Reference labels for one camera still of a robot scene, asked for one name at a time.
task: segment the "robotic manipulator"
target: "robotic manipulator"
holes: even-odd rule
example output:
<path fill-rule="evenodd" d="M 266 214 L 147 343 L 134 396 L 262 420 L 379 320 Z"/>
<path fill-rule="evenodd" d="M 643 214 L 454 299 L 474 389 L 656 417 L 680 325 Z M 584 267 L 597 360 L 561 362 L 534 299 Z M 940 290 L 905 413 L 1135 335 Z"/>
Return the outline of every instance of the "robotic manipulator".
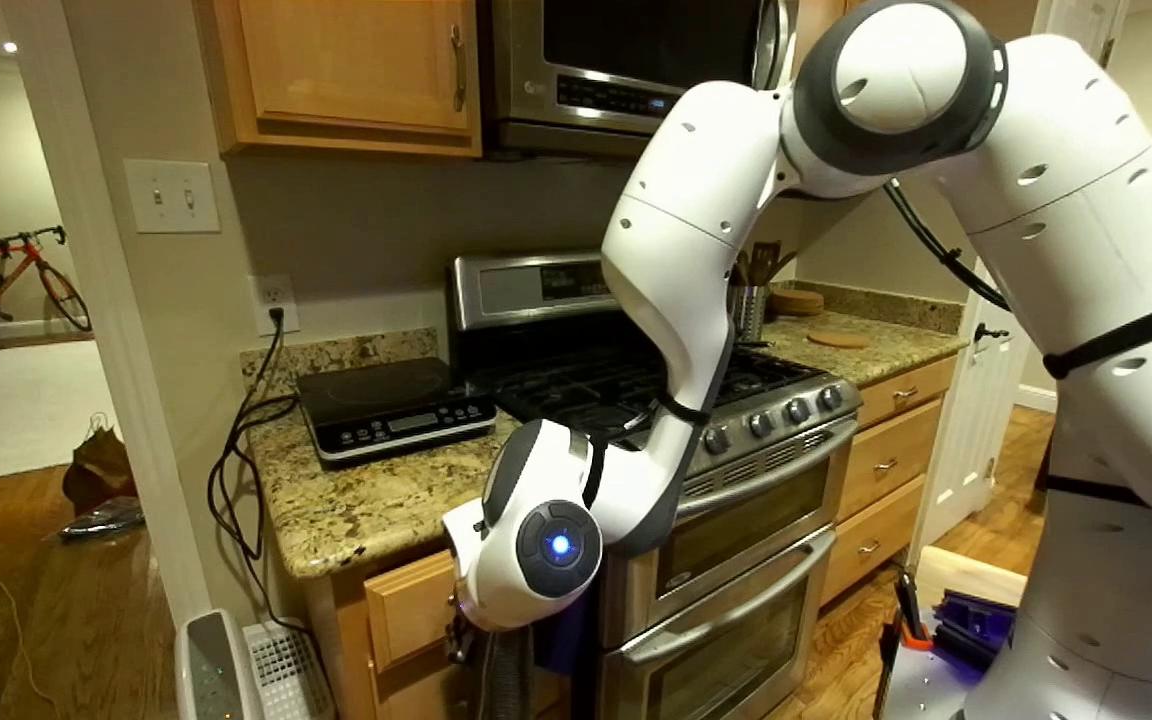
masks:
<path fill-rule="evenodd" d="M 948 0 L 861 3 L 791 89 L 696 84 L 666 113 L 600 249 L 666 398 L 637 452 L 553 420 L 505 444 L 485 497 L 443 517 L 474 627 L 526 627 L 602 547 L 670 530 L 750 220 L 774 192 L 861 195 L 901 171 L 948 195 L 1059 380 L 1045 547 L 977 714 L 1152 706 L 1152 130 L 1081 45 L 997 45 Z"/>

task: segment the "cable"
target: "cable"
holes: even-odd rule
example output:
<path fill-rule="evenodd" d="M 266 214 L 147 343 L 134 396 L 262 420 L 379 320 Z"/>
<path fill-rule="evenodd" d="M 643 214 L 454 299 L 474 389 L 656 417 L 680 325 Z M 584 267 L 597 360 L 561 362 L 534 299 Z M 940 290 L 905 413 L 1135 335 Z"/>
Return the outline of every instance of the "cable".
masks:
<path fill-rule="evenodd" d="M 297 408 L 297 396 L 262 396 L 266 368 L 284 347 L 284 312 L 270 306 L 266 320 L 270 320 L 270 339 L 255 362 L 255 376 L 253 376 L 253 384 L 249 384 L 249 393 L 243 393 L 243 398 L 228 422 L 223 448 L 206 471 L 206 511 L 210 511 L 216 526 L 223 530 L 223 539 L 232 545 L 232 552 L 243 567 L 243 581 L 255 590 L 253 599 L 259 605 L 259 610 L 280 627 L 302 632 L 300 623 L 284 620 L 270 607 L 266 552 L 262 552 L 262 545 L 266 545 L 266 530 L 262 530 L 266 526 L 266 497 L 262 497 L 262 474 L 255 467 L 253 441 L 249 441 L 253 428 L 270 422 Z M 234 511 L 243 489 L 253 489 L 253 498 L 255 498 L 253 530 L 239 524 L 239 511 Z"/>
<path fill-rule="evenodd" d="M 10 588 L 4 581 L 0 581 L 0 596 L 7 599 L 7 616 L 10 616 L 21 665 L 22 665 L 22 688 L 33 694 L 40 694 L 43 704 L 51 704 L 51 714 L 60 714 L 60 698 L 43 691 L 43 682 L 40 682 L 40 677 L 33 669 L 33 648 L 26 648 L 26 634 L 22 634 L 21 605 L 16 605 L 16 596 L 10 596 Z"/>
<path fill-rule="evenodd" d="M 935 233 L 919 220 L 919 211 L 907 202 L 901 178 L 883 182 L 883 195 L 897 202 L 901 220 L 912 228 L 912 236 L 958 278 L 966 282 L 977 296 L 982 296 L 997 306 L 1006 306 L 1002 290 L 997 290 L 990 282 L 982 282 L 955 249 L 943 249 L 935 239 Z"/>

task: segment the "electrical outlet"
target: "electrical outlet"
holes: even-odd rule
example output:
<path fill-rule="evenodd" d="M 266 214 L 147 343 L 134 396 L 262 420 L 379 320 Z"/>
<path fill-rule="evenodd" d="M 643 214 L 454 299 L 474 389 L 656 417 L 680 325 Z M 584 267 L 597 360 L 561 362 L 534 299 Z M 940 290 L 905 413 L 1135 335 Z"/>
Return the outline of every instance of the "electrical outlet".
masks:
<path fill-rule="evenodd" d="M 125 161 L 134 233 L 219 233 L 210 168 L 201 161 Z"/>
<path fill-rule="evenodd" d="M 255 306 L 255 331 L 270 335 L 266 306 L 284 306 L 284 331 L 300 329 L 297 296 L 288 275 L 253 275 L 253 306 Z"/>

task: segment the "bicycle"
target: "bicycle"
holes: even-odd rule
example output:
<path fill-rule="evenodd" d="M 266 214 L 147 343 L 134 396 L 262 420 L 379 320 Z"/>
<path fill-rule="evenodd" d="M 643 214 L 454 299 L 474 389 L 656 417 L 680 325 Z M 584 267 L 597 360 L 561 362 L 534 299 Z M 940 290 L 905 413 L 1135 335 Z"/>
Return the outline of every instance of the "bicycle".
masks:
<path fill-rule="evenodd" d="M 87 317 L 87 299 L 73 288 L 73 278 L 46 265 L 40 239 L 43 236 L 54 236 L 54 242 L 62 242 L 62 228 L 51 223 L 51 228 L 33 228 L 33 233 L 16 233 L 16 236 L 0 236 L 0 320 L 10 320 L 4 312 L 4 296 L 7 288 L 26 272 L 36 267 L 40 272 L 40 282 L 51 299 L 51 306 L 75 329 L 75 331 L 92 331 L 92 317 Z"/>

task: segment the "microwave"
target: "microwave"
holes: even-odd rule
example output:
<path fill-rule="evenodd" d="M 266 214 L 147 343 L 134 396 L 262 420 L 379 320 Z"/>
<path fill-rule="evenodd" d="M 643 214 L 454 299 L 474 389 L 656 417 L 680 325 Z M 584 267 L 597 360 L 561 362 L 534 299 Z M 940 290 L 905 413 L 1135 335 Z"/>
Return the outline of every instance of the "microwave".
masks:
<path fill-rule="evenodd" d="M 774 89 L 797 0 L 487 0 L 487 146 L 637 157 L 699 79 Z"/>

